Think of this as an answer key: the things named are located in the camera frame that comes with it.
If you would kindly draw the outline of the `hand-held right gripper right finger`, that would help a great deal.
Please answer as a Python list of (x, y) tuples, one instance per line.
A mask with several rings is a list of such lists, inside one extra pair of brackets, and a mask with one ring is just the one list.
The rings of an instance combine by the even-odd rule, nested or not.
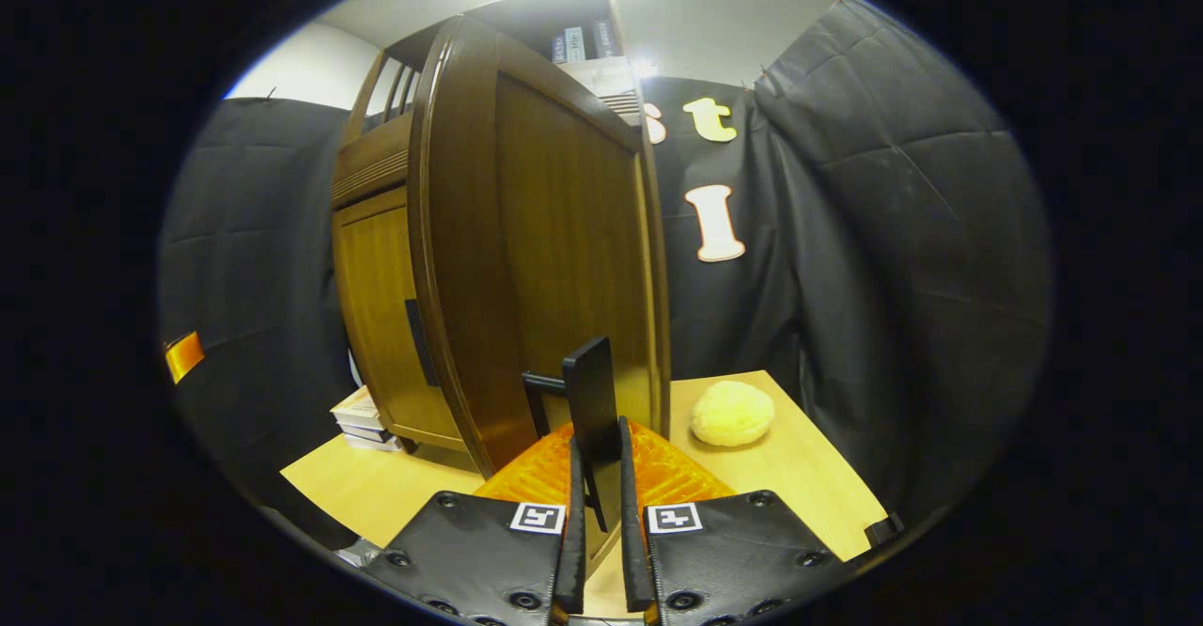
[(851, 579), (771, 490), (672, 504), (638, 501), (634, 430), (617, 423), (620, 532), (629, 608), (652, 625), (747, 625)]

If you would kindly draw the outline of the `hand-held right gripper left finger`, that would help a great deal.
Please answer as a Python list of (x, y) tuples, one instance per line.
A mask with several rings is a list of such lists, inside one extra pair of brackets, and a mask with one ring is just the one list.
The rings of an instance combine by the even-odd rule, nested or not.
[(553, 625), (583, 608), (583, 470), (571, 424), (475, 494), (438, 492), (366, 574), (452, 625)]

